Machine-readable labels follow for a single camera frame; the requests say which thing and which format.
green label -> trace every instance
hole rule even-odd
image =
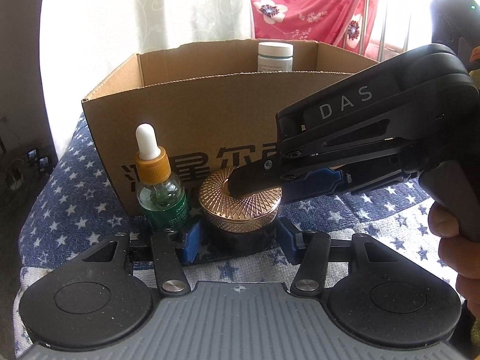
[[[180,230],[188,219],[187,197],[184,193],[182,198],[174,206],[162,211],[144,210],[150,225],[155,230]]]

rose gold lid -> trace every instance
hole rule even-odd
[[[200,187],[199,202],[206,217],[215,226],[233,233],[246,233],[268,225],[277,214],[282,188],[234,199],[226,193],[232,170],[232,167],[219,169],[208,176]]]

bed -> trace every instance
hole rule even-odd
[[[360,196],[345,194],[291,203],[280,207],[280,214],[300,230],[325,231],[336,239],[368,233],[454,285],[456,273],[438,258],[439,240],[428,231],[432,202],[416,181],[410,181]],[[18,313],[19,300],[29,285],[109,234],[124,231],[130,239],[137,239],[145,229],[142,217],[128,218],[123,210],[82,115],[68,151],[33,205],[19,237],[23,268],[13,306],[16,355],[31,345]],[[203,245],[198,263],[185,268],[185,273],[191,286],[199,280],[284,281],[289,286],[297,268],[288,264],[276,244],[234,259]],[[332,286],[346,274],[346,263],[331,263],[326,285]],[[134,275],[155,287],[150,264],[136,264]]]

bolt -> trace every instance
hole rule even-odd
[[[288,153],[286,156],[287,158],[296,158],[296,157],[300,157],[301,155],[302,155],[301,151],[293,150],[290,153]]]
[[[300,291],[315,291],[320,286],[315,280],[302,279],[295,283],[295,287]]]
[[[284,175],[284,176],[280,176],[280,178],[282,180],[285,180],[285,181],[292,181],[292,180],[295,180],[297,178],[297,176],[295,176],[295,175]]]
[[[180,292],[186,288],[186,285],[181,280],[167,280],[163,282],[162,288],[167,292]]]

finger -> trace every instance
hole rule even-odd
[[[443,238],[455,237],[459,233],[457,219],[437,202],[428,213],[428,227],[433,234]]]
[[[480,279],[480,243],[471,242],[461,235],[442,238],[438,256],[465,278]]]
[[[455,288],[469,302],[480,304],[480,280],[469,279],[459,274]]]
[[[467,302],[466,305],[468,306],[471,313],[478,319],[480,319],[480,304]]]

